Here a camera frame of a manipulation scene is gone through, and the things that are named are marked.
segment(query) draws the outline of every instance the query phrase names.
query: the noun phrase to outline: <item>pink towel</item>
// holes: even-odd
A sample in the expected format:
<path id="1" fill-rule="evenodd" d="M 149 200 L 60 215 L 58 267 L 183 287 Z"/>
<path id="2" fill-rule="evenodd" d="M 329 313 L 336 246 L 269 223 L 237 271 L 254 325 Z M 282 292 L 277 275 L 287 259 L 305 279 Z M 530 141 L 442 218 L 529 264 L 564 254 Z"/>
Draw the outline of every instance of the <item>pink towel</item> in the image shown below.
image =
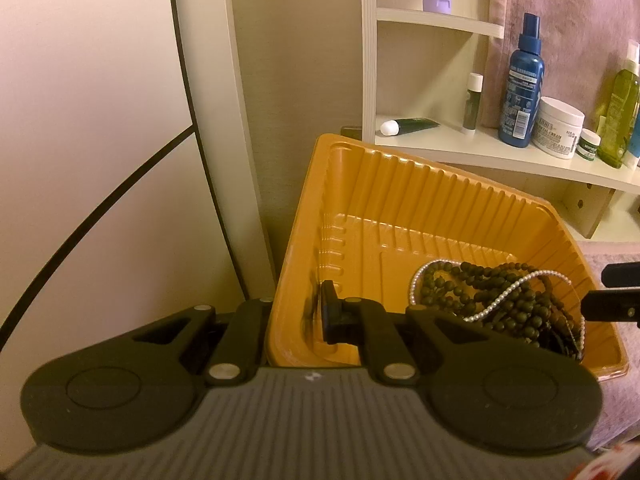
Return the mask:
<path id="1" fill-rule="evenodd" d="M 540 16 L 542 95 L 578 108 L 587 117 L 585 127 L 596 127 L 596 108 L 608 102 L 627 41 L 640 41 L 640 0 L 490 0 L 489 21 L 504 25 L 504 40 L 489 42 L 484 126 L 498 127 L 509 58 L 518 47 L 525 12 Z"/>

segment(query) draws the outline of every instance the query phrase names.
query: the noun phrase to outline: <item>orange tray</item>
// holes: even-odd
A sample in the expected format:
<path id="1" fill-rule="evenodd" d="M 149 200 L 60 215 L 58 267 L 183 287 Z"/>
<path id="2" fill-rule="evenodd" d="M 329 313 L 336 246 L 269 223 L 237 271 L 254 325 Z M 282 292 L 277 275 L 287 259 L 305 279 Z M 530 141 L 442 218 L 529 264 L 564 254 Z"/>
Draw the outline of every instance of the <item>orange tray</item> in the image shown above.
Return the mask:
<path id="1" fill-rule="evenodd" d="M 358 350 L 322 341 L 318 290 L 404 312 L 421 264 L 527 262 L 569 277 L 580 298 L 596 288 L 580 249 L 548 202 L 457 168 L 335 135 L 319 137 L 306 174 L 267 334 L 277 366 L 359 364 Z M 579 303 L 552 280 L 569 311 Z M 624 375 L 611 323 L 588 322 L 583 364 L 600 380 Z"/>

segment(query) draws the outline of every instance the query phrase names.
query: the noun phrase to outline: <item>blue spray bottle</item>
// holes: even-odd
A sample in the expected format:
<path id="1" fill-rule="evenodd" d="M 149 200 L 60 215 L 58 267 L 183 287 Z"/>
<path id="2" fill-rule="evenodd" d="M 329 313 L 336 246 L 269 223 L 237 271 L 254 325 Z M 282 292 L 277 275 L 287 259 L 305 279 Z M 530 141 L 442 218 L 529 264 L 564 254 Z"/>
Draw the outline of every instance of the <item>blue spray bottle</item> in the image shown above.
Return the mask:
<path id="1" fill-rule="evenodd" d="M 500 117 L 500 140 L 526 148 L 538 111 L 545 62 L 540 57 L 540 17 L 524 13 L 518 49 L 511 54 L 507 93 Z"/>

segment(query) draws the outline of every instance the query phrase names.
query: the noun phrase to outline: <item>green bottle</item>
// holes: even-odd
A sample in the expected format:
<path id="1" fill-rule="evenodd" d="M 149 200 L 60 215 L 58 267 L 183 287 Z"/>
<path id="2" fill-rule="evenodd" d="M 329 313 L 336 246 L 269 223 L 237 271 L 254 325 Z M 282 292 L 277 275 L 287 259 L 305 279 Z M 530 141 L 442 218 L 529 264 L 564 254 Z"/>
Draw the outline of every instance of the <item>green bottle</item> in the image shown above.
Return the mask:
<path id="1" fill-rule="evenodd" d="M 623 69 L 618 72 L 613 83 L 613 92 L 607 110 L 602 142 L 598 148 L 598 156 L 610 166 L 622 166 L 622 156 L 631 136 L 633 118 L 638 102 L 638 85 L 640 81 L 640 65 L 638 56 L 640 45 L 629 40 Z"/>

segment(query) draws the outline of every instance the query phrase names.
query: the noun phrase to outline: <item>wooden shelf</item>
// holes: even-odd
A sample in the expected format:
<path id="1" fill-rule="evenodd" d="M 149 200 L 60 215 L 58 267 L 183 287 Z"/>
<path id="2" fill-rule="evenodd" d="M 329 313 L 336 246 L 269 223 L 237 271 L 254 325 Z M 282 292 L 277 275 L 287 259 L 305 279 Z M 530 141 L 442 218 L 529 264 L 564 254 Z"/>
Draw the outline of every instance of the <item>wooden shelf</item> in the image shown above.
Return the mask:
<path id="1" fill-rule="evenodd" d="M 388 119 L 377 117 L 376 129 Z M 526 148 L 514 148 L 499 140 L 496 130 L 478 129 L 474 136 L 467 137 L 442 124 L 395 137 L 385 137 L 377 132 L 375 144 L 397 148 L 434 162 L 520 171 L 640 194 L 640 171 L 625 166 L 616 170 L 599 159 L 589 162 L 578 155 L 562 160 L 548 155 L 533 144 Z"/>
<path id="2" fill-rule="evenodd" d="M 379 7 L 377 10 L 379 22 L 416 23 L 417 25 L 431 25 L 432 27 L 453 28 L 464 30 L 492 38 L 504 38 L 504 27 L 495 23 L 480 22 L 463 16 L 440 14 L 438 12 L 423 12 L 421 10 L 387 9 Z"/>

